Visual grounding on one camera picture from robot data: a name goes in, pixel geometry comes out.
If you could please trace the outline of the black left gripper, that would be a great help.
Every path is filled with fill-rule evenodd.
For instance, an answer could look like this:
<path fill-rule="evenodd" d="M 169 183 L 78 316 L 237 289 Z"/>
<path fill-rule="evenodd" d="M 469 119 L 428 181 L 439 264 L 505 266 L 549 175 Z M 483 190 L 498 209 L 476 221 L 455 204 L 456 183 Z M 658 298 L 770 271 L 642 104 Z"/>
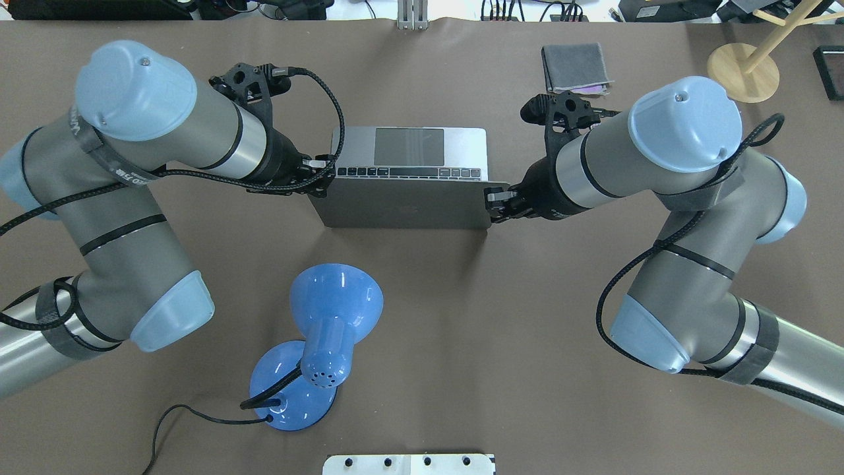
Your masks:
<path fill-rule="evenodd" d="M 328 195 L 330 174 L 334 173 L 334 154 L 302 154 L 293 143 L 275 129 L 268 130 L 268 148 L 256 171 L 247 176 L 248 193 L 291 195 L 307 193 L 316 198 Z"/>

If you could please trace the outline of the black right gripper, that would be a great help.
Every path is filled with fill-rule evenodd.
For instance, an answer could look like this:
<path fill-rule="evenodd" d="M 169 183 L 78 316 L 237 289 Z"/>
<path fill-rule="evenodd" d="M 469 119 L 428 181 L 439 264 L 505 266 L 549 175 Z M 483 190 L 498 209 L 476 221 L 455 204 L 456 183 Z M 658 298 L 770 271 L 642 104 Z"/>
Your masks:
<path fill-rule="evenodd" d="M 509 190 L 486 187 L 483 194 L 489 220 L 562 220 L 587 210 L 564 194 L 557 177 L 557 159 L 549 157 L 534 162 L 521 183 L 510 186 Z"/>

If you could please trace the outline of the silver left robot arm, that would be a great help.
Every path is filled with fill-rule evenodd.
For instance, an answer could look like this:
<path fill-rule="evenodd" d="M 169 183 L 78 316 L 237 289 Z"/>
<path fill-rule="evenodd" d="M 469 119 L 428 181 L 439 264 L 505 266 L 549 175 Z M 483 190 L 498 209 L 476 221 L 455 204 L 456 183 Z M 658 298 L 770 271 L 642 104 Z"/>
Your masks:
<path fill-rule="evenodd" d="M 2 397 L 123 342 L 154 352 L 202 327 L 214 303 L 150 191 L 193 175 L 253 193 L 325 196 L 334 154 L 310 157 L 272 126 L 272 102 L 304 67 L 239 63 L 207 84 L 134 40 L 103 45 L 75 102 L 2 158 L 2 190 L 48 214 L 87 270 L 21 295 L 2 312 Z"/>

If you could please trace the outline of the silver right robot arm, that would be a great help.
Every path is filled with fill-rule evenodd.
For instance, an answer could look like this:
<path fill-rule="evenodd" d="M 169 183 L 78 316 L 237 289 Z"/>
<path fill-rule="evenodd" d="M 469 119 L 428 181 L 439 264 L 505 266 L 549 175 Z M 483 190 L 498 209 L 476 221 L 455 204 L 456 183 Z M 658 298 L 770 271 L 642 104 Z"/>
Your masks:
<path fill-rule="evenodd" d="M 842 428 L 842 348 L 729 289 L 752 247 L 799 225 L 800 183 L 747 137 L 737 105 L 706 77 L 679 79 L 617 115 L 539 94 L 522 120 L 545 127 L 545 156 L 508 189 L 485 189 L 491 222 L 561 220 L 651 191 L 669 211 L 655 241 L 603 289 L 595 321 L 637 364 L 753 386 Z"/>

